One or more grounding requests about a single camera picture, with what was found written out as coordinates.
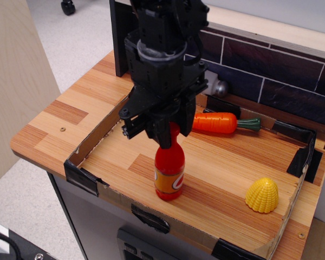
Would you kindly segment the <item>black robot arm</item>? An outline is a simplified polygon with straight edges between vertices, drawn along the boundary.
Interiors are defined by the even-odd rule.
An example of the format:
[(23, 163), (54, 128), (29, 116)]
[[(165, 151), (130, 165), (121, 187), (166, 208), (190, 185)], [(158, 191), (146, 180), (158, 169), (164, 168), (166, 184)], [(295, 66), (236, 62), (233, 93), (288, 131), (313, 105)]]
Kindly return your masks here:
[(196, 96), (207, 88), (207, 65), (200, 55), (186, 60), (188, 45), (203, 45), (209, 8), (202, 1), (132, 1), (138, 28), (125, 38), (133, 82), (119, 116), (129, 139), (146, 132), (163, 149), (172, 145), (170, 123), (182, 135), (191, 132)]

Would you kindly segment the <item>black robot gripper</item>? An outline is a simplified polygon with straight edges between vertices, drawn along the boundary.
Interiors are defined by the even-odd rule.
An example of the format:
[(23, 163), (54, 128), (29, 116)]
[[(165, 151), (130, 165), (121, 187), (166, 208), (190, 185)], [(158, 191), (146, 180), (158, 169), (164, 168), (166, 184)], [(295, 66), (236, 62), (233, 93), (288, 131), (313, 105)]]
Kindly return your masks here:
[(144, 44), (136, 29), (125, 38), (125, 48), (134, 86), (119, 112), (123, 134), (131, 139), (145, 131), (162, 149), (169, 149), (170, 122), (176, 122), (187, 137), (192, 131), (196, 96), (207, 87), (199, 31), (188, 32), (175, 50), (163, 52)]

